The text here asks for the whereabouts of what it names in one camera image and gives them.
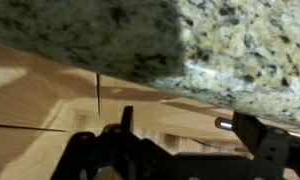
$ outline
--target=speckled granite slab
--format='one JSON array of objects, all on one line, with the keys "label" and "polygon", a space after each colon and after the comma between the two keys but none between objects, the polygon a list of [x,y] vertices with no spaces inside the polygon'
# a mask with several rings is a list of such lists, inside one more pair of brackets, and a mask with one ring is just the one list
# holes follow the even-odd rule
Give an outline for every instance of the speckled granite slab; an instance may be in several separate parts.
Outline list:
[{"label": "speckled granite slab", "polygon": [[300,0],[0,0],[0,44],[300,127]]}]

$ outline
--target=granite countertop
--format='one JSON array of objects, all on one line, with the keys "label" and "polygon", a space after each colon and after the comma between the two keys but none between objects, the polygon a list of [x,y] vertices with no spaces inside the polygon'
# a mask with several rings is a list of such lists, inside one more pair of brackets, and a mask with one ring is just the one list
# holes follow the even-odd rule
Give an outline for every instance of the granite countertop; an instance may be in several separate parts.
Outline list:
[{"label": "granite countertop", "polygon": [[300,127],[300,0],[0,0],[0,44]]}]

